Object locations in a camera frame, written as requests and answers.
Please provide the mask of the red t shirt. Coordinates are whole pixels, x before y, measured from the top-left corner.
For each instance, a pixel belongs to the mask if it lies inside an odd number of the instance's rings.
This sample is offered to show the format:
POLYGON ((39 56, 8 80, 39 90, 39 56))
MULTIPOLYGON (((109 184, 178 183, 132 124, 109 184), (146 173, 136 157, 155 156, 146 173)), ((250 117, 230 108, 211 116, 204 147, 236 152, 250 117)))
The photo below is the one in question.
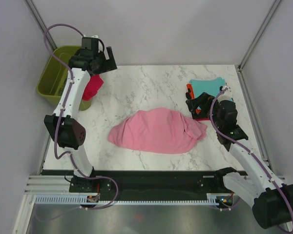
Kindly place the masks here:
POLYGON ((104 81, 101 79, 99 75, 91 76, 88 84, 85 87, 82 100, 89 101, 90 99, 92 99, 97 94, 97 92, 103 84, 104 81))

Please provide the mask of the pink t shirt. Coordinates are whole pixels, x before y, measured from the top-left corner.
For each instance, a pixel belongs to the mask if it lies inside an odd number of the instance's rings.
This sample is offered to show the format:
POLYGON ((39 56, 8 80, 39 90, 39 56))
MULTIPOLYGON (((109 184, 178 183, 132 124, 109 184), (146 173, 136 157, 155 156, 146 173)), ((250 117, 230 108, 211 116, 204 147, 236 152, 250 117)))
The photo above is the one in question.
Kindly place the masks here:
POLYGON ((108 141, 131 150, 183 154, 206 137, 207 128, 179 111, 167 108, 139 110, 114 126, 108 134, 108 141))

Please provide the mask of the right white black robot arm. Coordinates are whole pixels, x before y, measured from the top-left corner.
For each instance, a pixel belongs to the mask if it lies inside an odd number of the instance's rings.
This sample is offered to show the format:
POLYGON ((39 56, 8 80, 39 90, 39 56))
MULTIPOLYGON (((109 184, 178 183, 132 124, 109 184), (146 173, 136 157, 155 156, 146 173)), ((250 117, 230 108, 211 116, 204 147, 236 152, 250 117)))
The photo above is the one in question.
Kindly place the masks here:
POLYGON ((220 192, 228 189, 239 196, 251 207, 263 229, 280 228, 289 222, 293 226, 293 184, 286 184, 253 152, 247 134, 237 124, 238 111, 230 88, 221 86, 215 97, 206 92, 195 97, 188 89, 186 98, 192 118, 210 120, 219 143, 237 159, 249 177, 243 178, 231 167, 220 169, 214 179, 215 189, 220 192))

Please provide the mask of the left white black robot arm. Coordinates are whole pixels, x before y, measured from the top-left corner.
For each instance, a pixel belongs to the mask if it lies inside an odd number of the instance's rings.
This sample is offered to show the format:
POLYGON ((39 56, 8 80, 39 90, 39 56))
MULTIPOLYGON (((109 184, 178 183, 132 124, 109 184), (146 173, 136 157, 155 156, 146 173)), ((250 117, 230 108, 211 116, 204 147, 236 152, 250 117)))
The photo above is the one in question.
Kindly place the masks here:
POLYGON ((78 122, 79 106, 84 90, 93 75, 117 69, 111 47, 98 37, 83 37, 80 49, 64 63, 68 68, 66 84, 53 114, 44 117, 44 124, 54 141, 56 159, 68 156, 74 175, 71 193, 96 193, 95 170, 87 157, 84 142, 86 129, 78 122))

